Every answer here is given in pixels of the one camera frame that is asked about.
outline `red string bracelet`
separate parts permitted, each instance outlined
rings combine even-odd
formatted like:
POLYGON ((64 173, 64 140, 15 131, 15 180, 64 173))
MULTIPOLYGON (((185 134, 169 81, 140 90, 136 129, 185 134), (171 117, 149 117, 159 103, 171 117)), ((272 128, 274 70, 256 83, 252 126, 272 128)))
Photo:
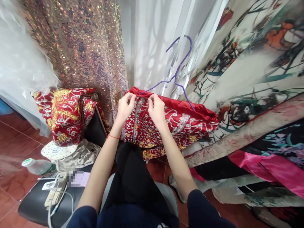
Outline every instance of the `red string bracelet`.
POLYGON ((116 137, 114 137, 114 136, 112 136, 112 135, 110 135, 110 134, 108 134, 108 136, 107 136, 106 139, 108 139, 109 136, 111 136, 112 138, 115 138, 115 139, 120 139, 120 138, 116 138, 116 137))

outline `pink satin garment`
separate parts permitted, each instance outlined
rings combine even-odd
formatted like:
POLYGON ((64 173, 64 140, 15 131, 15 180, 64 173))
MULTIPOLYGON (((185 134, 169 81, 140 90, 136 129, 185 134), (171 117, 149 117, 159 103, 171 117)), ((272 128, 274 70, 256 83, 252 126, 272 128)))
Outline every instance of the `pink satin garment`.
POLYGON ((260 156, 242 150, 235 151, 229 159, 240 168, 265 181, 280 182, 294 194, 304 198, 304 170, 291 161, 275 154, 260 156))

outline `red tile floor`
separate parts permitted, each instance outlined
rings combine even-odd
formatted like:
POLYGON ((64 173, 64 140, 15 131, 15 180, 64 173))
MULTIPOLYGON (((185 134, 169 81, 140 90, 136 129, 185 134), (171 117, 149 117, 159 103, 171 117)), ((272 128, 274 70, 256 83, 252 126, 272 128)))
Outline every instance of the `red tile floor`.
MULTIPOLYGON (((51 140, 51 137, 40 136, 38 130, 15 113, 0 116, 0 228, 42 227, 25 220, 17 212, 21 200, 38 178, 22 167, 21 163, 27 158, 45 159, 40 151, 51 140)), ((147 168, 155 181, 168 184, 171 169, 165 156, 150 160, 147 168)), ((267 227, 255 220, 244 205, 221 204, 212 191, 205 192, 205 195, 221 216, 237 228, 267 227)), ((180 227, 188 227, 187 204, 178 201, 178 207, 180 227)))

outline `gold sequin curtain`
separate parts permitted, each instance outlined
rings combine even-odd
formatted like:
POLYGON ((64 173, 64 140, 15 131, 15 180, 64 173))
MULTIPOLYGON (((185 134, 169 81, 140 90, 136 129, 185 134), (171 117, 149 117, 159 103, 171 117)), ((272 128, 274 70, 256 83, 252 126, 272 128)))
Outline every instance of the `gold sequin curtain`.
POLYGON ((45 50, 63 87, 96 88, 110 126, 127 75, 116 0, 22 1, 33 39, 45 50))

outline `navy sleeve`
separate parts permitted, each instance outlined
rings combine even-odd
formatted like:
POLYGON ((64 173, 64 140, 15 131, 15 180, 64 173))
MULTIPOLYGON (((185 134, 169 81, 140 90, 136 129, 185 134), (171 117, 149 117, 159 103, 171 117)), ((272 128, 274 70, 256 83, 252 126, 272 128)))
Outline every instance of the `navy sleeve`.
POLYGON ((82 206, 74 211, 66 228, 96 228, 97 213, 91 206, 82 206))
POLYGON ((220 217, 215 207, 200 190, 193 190, 188 196, 189 228, 225 227, 235 228, 228 220, 220 217))

